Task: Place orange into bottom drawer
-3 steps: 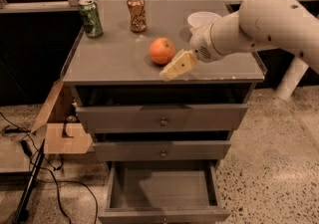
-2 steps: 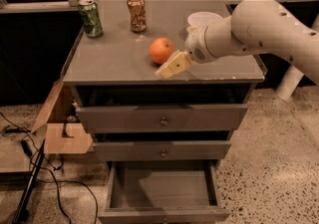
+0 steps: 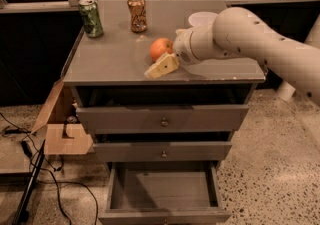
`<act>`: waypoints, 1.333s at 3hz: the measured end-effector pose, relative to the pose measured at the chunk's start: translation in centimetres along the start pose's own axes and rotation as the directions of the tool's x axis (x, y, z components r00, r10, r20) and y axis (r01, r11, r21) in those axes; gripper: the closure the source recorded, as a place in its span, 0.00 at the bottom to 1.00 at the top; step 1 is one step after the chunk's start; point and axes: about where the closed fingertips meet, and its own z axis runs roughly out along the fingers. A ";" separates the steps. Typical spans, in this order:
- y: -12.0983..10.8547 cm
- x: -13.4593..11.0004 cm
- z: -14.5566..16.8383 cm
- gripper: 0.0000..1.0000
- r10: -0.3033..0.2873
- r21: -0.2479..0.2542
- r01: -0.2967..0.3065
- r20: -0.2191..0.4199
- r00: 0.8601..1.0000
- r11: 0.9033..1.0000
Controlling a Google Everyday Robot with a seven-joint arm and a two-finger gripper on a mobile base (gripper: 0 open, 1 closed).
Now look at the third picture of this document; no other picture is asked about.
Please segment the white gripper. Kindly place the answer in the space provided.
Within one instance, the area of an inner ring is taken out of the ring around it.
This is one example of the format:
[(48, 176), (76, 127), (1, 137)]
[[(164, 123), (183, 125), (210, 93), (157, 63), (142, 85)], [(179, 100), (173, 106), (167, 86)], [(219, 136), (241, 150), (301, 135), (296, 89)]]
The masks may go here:
[(155, 79), (167, 75), (177, 70), (180, 62), (184, 65), (191, 65), (213, 57), (214, 42), (211, 26), (177, 29), (175, 33), (176, 38), (173, 42), (174, 53), (162, 54), (145, 71), (144, 76), (146, 78)]

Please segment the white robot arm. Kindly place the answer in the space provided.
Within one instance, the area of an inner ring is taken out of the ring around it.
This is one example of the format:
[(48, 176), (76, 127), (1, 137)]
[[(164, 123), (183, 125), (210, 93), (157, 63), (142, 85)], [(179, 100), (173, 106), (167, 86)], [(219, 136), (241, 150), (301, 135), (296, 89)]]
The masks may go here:
[(241, 7), (227, 8), (214, 18), (203, 18), (200, 24), (178, 29), (172, 51), (162, 52), (145, 76), (155, 79), (181, 65), (238, 56), (261, 62), (320, 105), (320, 48), (280, 35)]

